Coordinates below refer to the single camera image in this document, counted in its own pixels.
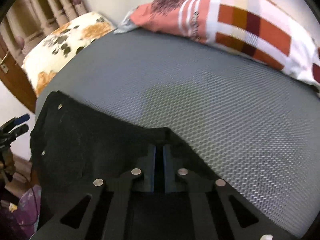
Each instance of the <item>striped cloth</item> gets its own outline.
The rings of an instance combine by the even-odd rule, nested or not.
[[[270,0],[154,0],[130,12],[116,33],[137,27],[250,57],[312,85],[320,96],[320,49]]]

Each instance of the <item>metal rivet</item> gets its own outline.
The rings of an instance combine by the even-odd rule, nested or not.
[[[272,235],[263,235],[260,240],[272,240],[273,236]]]
[[[178,170],[178,174],[179,174],[179,175],[187,175],[187,174],[188,174],[188,170],[187,170],[187,169],[184,169],[184,168],[179,169],[179,170]]]
[[[219,187],[224,187],[226,185],[226,182],[223,179],[217,179],[216,185]]]
[[[103,184],[103,180],[102,179],[95,179],[93,182],[93,185],[95,185],[96,187],[99,187]]]
[[[139,175],[139,174],[141,173],[141,170],[138,169],[138,168],[135,168],[135,169],[133,169],[133,170],[131,171],[131,173],[132,173],[133,175]]]

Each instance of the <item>metal latch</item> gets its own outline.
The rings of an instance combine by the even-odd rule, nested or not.
[[[9,68],[6,66],[6,64],[4,63],[5,59],[7,58],[7,56],[9,55],[9,52],[7,52],[7,54],[4,56],[4,58],[0,58],[0,68],[2,69],[2,71],[7,74],[7,72],[9,71]]]

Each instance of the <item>gray mattress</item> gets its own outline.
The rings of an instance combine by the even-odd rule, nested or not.
[[[303,236],[320,210],[320,102],[305,84],[190,40],[136,30],[81,51],[60,90],[144,127],[169,127],[275,223]]]

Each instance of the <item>triangular cutout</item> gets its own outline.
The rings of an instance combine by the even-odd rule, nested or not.
[[[234,196],[230,196],[229,200],[242,228],[246,228],[259,222],[258,218],[253,215],[244,205],[242,205]]]
[[[78,229],[90,200],[90,195],[85,196],[76,206],[65,214],[63,218],[61,218],[60,222],[74,229]]]

